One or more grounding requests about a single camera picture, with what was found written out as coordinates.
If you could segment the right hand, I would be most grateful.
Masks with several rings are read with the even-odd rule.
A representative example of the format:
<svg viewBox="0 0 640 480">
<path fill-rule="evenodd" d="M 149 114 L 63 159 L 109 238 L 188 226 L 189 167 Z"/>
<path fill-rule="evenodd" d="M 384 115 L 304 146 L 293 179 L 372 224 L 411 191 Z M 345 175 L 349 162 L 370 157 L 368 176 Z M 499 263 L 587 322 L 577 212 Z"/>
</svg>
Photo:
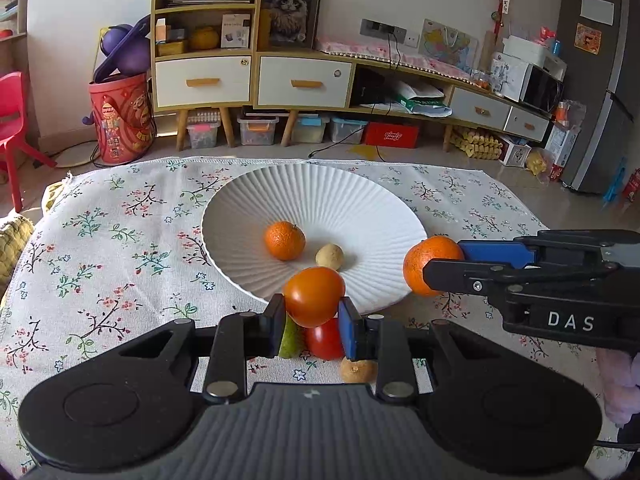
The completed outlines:
<svg viewBox="0 0 640 480">
<path fill-rule="evenodd" d="M 597 349 L 604 409 L 608 419 L 623 427 L 640 410 L 639 355 L 625 351 Z"/>
</svg>

